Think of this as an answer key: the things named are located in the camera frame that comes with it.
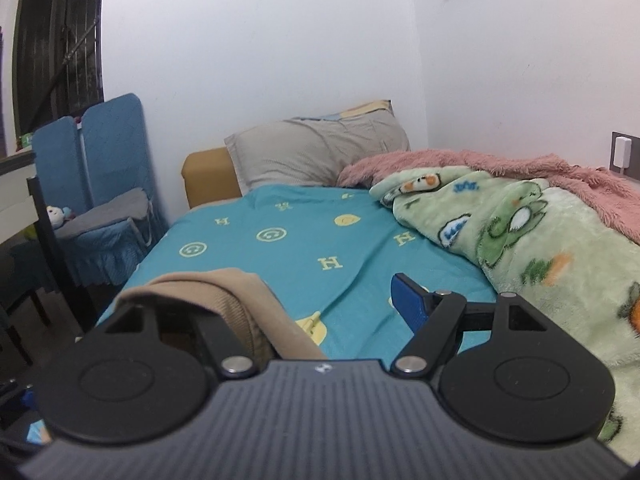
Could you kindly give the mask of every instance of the teal bedsheet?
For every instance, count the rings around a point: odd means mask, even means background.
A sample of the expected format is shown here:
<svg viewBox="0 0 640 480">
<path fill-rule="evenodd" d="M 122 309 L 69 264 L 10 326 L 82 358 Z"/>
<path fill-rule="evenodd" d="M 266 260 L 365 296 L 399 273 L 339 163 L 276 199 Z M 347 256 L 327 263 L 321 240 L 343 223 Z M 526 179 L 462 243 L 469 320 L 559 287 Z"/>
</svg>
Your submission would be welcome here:
<svg viewBox="0 0 640 480">
<path fill-rule="evenodd" d="M 264 186 L 183 216 L 126 287 L 167 272 L 223 267 L 256 272 L 294 320 L 320 311 L 327 328 L 321 349 L 331 359 L 388 365 L 411 339 L 390 300 L 396 272 L 429 290 L 495 300 L 481 270 L 399 225 L 366 190 L 294 186 Z M 463 347 L 487 338 L 467 333 Z"/>
</svg>

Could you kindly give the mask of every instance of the gray ribbed panel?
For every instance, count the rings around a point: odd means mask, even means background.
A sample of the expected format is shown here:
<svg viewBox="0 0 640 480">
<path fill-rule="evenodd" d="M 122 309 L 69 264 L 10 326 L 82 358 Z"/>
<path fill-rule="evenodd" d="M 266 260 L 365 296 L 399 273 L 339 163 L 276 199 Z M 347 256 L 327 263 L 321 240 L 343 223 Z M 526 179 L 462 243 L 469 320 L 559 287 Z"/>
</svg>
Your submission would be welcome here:
<svg viewBox="0 0 640 480">
<path fill-rule="evenodd" d="M 22 467 L 33 479 L 601 480 L 626 466 L 584 441 L 524 451 L 450 421 L 431 390 L 377 362 L 273 362 L 225 383 L 203 412 L 167 438 L 126 449 L 57 441 Z"/>
</svg>

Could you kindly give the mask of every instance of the white wall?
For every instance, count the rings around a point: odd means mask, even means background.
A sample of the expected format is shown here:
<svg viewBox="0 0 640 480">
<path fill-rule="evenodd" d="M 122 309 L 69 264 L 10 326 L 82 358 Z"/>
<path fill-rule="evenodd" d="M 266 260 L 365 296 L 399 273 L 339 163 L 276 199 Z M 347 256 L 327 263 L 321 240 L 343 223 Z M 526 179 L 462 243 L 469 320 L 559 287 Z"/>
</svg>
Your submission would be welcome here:
<svg viewBox="0 0 640 480">
<path fill-rule="evenodd" d="M 14 95 L 12 91 L 15 16 L 18 0 L 0 0 L 0 27 L 2 27 L 2 124 L 7 155 L 15 153 Z"/>
<path fill-rule="evenodd" d="M 426 143 L 411 0 L 102 0 L 105 98 L 142 100 L 169 220 L 195 150 L 265 121 L 390 98 Z"/>
<path fill-rule="evenodd" d="M 414 0 L 430 146 L 609 165 L 640 136 L 640 0 Z"/>
</svg>

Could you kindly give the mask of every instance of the pink fluffy blanket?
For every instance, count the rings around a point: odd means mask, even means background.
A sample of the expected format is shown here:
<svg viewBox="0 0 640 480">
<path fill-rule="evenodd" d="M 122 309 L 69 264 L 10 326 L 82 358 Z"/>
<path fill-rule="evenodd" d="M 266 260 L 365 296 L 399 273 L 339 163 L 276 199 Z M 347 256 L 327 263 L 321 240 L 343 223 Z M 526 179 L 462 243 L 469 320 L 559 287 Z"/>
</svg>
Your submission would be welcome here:
<svg viewBox="0 0 640 480">
<path fill-rule="evenodd" d="M 468 166 L 521 180 L 546 178 L 550 186 L 570 191 L 595 209 L 604 225 L 640 244 L 640 194 L 606 168 L 571 166 L 557 155 L 514 159 L 467 150 L 383 153 L 344 168 L 338 177 L 338 186 L 370 187 L 396 171 L 443 166 Z"/>
</svg>

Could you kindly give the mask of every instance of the electrical outlet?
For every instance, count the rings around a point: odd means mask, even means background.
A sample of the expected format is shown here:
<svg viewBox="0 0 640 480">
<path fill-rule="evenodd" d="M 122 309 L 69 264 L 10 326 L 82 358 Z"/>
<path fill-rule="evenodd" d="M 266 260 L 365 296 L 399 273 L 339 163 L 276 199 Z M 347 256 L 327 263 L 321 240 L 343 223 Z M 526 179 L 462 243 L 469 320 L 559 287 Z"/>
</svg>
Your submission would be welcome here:
<svg viewBox="0 0 640 480">
<path fill-rule="evenodd" d="M 629 159 L 629 167 L 625 170 L 625 176 L 635 180 L 640 180 L 640 138 L 632 135 L 620 134 L 618 132 L 611 133 L 611 158 L 609 159 L 609 169 L 614 173 L 619 173 L 620 168 L 613 165 L 613 152 L 616 148 L 616 138 L 628 137 L 631 139 L 631 158 Z"/>
</svg>

